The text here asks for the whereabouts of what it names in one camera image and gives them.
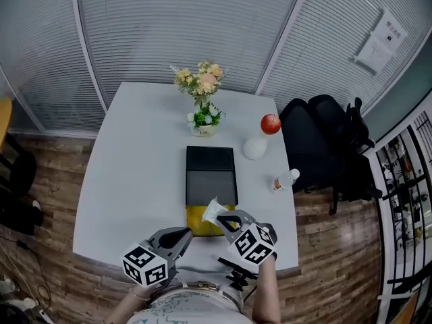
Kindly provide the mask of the white printed paper sheet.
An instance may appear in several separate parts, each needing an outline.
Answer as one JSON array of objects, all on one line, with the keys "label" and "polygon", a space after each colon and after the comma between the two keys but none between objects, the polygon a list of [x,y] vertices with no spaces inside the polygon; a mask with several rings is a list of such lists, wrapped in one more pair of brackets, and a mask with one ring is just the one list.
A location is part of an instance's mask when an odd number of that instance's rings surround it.
[{"label": "white printed paper sheet", "polygon": [[393,53],[373,33],[370,33],[366,43],[357,55],[354,62],[372,74],[379,74],[393,57]]}]

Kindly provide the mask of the white paper sign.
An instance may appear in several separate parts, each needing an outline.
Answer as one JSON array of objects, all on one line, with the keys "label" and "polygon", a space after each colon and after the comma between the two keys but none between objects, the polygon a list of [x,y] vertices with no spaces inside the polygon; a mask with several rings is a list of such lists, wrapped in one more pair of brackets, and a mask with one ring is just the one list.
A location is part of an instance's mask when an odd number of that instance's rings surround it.
[{"label": "white paper sign", "polygon": [[387,7],[383,9],[383,15],[372,31],[372,34],[392,53],[398,50],[399,46],[408,36],[408,32]]}]

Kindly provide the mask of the black office chair with headrest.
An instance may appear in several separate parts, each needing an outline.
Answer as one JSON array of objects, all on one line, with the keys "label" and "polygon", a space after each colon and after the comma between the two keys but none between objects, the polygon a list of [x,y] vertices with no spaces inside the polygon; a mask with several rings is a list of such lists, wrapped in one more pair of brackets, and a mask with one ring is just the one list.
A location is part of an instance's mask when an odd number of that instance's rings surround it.
[{"label": "black office chair with headrest", "polygon": [[346,109],[342,109],[333,97],[322,94],[311,98],[308,106],[331,146],[344,162],[342,174],[332,184],[333,206],[329,214],[336,214],[341,200],[352,202],[380,199],[382,191],[375,186],[369,159],[360,153],[363,146],[375,146],[360,114],[362,100],[356,97],[353,105],[349,104]]}]

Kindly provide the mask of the round wooden table black base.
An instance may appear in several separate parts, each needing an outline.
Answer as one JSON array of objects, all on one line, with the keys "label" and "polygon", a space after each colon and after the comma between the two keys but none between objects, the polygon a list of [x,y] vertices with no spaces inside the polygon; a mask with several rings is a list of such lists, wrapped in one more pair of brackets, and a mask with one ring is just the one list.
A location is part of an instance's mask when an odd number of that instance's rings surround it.
[{"label": "round wooden table black base", "polygon": [[[17,197],[23,197],[27,195],[33,184],[36,175],[36,159],[31,152],[21,147],[8,132],[11,113],[11,99],[8,97],[0,98],[0,164],[9,170],[8,179],[0,175],[0,186],[7,188]],[[18,154],[13,163],[2,154],[5,142]]]}]

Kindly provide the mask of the red apple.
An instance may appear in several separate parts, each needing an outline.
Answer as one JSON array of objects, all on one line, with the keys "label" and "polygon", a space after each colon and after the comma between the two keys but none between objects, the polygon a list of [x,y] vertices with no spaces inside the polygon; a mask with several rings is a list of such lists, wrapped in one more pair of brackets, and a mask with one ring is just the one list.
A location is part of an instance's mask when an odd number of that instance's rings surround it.
[{"label": "red apple", "polygon": [[274,135],[281,129],[281,120],[275,114],[267,114],[261,120],[261,131],[266,135]]}]

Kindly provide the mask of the person's left forearm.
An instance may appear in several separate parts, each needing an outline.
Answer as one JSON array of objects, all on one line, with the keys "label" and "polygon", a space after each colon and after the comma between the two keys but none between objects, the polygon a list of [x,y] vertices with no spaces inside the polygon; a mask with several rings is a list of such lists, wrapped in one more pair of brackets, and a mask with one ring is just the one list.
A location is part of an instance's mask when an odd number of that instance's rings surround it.
[{"label": "person's left forearm", "polygon": [[146,306],[156,287],[156,284],[146,287],[135,285],[103,321],[103,324],[125,324],[135,312]]}]

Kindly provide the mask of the person's right forearm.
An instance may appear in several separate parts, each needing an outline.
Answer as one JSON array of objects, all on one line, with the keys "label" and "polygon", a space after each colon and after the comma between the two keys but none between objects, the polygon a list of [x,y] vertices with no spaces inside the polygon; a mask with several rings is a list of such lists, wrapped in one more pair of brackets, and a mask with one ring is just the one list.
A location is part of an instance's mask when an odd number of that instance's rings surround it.
[{"label": "person's right forearm", "polygon": [[252,320],[256,324],[281,324],[275,257],[269,256],[259,265]]}]

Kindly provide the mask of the small potted green plant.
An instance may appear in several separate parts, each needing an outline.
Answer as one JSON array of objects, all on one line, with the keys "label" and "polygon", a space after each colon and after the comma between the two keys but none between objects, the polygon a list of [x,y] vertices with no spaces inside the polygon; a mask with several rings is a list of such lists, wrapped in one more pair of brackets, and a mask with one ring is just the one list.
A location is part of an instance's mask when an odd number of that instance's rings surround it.
[{"label": "small potted green plant", "polygon": [[224,118],[225,113],[211,102],[201,105],[199,110],[187,115],[190,132],[196,137],[214,135]]}]

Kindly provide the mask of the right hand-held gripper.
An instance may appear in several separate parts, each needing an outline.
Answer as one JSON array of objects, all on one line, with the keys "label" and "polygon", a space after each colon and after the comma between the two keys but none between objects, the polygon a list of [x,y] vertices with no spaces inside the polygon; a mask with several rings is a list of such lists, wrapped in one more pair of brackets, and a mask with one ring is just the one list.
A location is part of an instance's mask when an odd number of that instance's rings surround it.
[{"label": "right hand-held gripper", "polygon": [[277,258],[277,235],[270,223],[256,223],[246,211],[238,209],[221,213],[216,223],[229,242],[228,250],[239,260],[260,265],[268,257]]}]

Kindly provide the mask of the white shelf black grid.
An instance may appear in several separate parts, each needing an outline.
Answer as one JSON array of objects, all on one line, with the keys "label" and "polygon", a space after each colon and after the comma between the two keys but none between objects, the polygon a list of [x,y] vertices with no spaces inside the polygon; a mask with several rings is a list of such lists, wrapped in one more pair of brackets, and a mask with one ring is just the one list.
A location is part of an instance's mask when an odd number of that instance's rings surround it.
[{"label": "white shelf black grid", "polygon": [[417,290],[411,324],[432,324],[432,108],[402,122],[365,155],[375,185],[382,276],[375,324],[392,324]]}]

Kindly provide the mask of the small white packet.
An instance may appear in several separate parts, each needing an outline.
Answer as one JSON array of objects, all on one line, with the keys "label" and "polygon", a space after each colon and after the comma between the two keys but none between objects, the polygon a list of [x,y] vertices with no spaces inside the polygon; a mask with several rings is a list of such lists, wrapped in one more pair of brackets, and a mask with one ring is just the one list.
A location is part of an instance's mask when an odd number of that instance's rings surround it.
[{"label": "small white packet", "polygon": [[215,197],[211,200],[204,213],[202,214],[202,222],[209,222],[213,225],[217,225],[217,217],[228,211],[229,209],[219,204],[218,198]]}]

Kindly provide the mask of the orange chair white frame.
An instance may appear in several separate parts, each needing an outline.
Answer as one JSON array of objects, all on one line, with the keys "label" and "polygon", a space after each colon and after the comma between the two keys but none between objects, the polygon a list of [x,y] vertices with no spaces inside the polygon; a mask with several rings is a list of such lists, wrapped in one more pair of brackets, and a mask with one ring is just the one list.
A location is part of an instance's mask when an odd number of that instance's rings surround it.
[{"label": "orange chair white frame", "polygon": [[416,311],[419,293],[420,291],[417,290],[412,294],[408,302],[402,307],[402,310],[396,315],[391,324],[411,324]]}]

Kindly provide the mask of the black waist-mounted device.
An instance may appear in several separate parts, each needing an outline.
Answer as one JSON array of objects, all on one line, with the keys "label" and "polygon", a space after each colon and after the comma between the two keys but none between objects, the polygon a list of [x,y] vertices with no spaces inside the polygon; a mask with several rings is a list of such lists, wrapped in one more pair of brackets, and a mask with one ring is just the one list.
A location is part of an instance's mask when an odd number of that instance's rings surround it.
[{"label": "black waist-mounted device", "polygon": [[219,257],[217,261],[231,269],[230,274],[227,275],[226,278],[231,281],[230,286],[235,290],[242,292],[244,287],[248,286],[249,279],[257,280],[256,274],[251,273],[249,270],[244,269],[231,261],[221,257]]}]

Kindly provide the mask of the white round vase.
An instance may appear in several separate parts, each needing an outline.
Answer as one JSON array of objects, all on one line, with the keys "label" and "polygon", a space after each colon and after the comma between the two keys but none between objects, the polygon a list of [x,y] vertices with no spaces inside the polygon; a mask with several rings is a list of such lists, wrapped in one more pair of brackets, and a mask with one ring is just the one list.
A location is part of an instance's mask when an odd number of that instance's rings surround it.
[{"label": "white round vase", "polygon": [[243,153],[247,159],[260,159],[267,150],[267,139],[264,137],[249,138],[243,146]]}]

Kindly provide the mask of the person's white printed shirt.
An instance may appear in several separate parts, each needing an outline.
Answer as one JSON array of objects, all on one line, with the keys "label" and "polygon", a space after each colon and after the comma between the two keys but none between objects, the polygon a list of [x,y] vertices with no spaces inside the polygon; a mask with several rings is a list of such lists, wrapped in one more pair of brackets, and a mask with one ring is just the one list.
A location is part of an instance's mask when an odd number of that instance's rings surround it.
[{"label": "person's white printed shirt", "polygon": [[126,324],[254,324],[243,314],[242,294],[231,283],[227,273],[181,269]]}]

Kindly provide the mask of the black mesh office chair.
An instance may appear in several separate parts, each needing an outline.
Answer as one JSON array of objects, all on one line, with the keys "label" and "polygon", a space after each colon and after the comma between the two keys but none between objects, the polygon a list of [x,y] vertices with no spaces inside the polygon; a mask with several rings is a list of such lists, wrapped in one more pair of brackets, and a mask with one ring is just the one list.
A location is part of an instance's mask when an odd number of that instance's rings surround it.
[{"label": "black mesh office chair", "polygon": [[279,119],[290,169],[300,172],[293,192],[329,187],[344,171],[344,160],[315,123],[308,104],[292,100]]}]

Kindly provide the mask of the peach flower bouquet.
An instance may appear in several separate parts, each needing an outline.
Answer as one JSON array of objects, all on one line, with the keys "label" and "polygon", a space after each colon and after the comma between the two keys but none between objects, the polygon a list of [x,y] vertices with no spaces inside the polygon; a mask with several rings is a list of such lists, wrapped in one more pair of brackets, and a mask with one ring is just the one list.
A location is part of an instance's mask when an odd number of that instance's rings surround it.
[{"label": "peach flower bouquet", "polygon": [[210,61],[202,61],[197,66],[196,73],[188,68],[174,65],[170,65],[169,68],[175,74],[174,84],[179,91],[192,97],[194,106],[201,109],[219,90],[223,79],[227,76],[227,70]]}]

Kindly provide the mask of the black box yellow drawer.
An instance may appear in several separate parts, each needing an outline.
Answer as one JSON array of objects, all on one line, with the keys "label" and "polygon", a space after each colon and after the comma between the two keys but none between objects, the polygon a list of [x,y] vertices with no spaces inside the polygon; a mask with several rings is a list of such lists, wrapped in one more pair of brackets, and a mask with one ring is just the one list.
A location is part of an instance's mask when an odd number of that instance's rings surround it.
[{"label": "black box yellow drawer", "polygon": [[212,200],[224,211],[238,205],[234,150],[229,147],[186,147],[186,222],[195,238],[222,236],[203,215]]}]

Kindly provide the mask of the clear bottle red label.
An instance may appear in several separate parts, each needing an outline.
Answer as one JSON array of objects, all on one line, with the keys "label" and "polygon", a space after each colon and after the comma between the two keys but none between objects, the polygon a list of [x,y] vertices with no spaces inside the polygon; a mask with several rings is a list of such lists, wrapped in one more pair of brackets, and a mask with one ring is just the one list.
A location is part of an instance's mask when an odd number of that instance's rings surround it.
[{"label": "clear bottle red label", "polygon": [[287,170],[272,181],[269,189],[272,193],[286,190],[292,187],[299,177],[300,172],[298,169]]}]

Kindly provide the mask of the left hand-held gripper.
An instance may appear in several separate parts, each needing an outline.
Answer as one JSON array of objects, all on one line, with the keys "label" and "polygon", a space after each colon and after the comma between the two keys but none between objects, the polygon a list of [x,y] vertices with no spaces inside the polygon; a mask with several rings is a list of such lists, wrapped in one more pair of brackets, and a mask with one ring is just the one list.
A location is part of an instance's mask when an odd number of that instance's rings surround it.
[{"label": "left hand-held gripper", "polygon": [[160,229],[149,242],[135,242],[123,253],[124,273],[140,286],[167,286],[176,274],[176,259],[184,255],[192,239],[189,227]]}]

